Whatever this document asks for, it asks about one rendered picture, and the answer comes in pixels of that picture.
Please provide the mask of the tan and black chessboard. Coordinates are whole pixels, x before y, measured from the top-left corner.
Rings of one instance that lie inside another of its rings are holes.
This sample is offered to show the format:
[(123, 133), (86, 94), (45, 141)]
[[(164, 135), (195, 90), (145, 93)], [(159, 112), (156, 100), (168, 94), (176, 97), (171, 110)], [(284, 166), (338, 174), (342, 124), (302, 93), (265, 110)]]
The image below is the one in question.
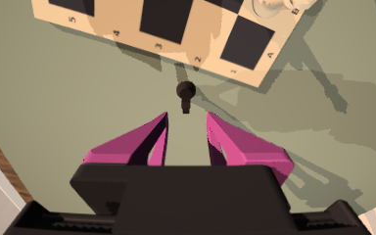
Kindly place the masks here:
[(304, 10), (259, 17), (252, 0), (31, 0), (34, 17), (255, 87)]

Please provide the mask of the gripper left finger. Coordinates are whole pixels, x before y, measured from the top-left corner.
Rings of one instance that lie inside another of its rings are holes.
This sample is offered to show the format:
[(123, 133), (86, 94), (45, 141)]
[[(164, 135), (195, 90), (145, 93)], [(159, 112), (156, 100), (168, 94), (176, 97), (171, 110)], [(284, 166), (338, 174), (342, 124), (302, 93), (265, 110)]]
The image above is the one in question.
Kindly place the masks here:
[(91, 149), (81, 164), (165, 165), (167, 136), (168, 115), (164, 112), (150, 122)]

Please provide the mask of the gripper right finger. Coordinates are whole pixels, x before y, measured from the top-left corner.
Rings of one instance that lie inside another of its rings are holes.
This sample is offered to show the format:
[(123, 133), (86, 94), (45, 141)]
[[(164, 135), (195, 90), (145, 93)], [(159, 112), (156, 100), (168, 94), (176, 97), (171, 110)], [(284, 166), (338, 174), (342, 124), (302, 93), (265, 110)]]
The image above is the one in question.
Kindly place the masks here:
[(207, 114), (207, 135), (211, 165), (268, 165), (280, 186), (294, 169), (285, 149), (224, 121), (212, 112)]

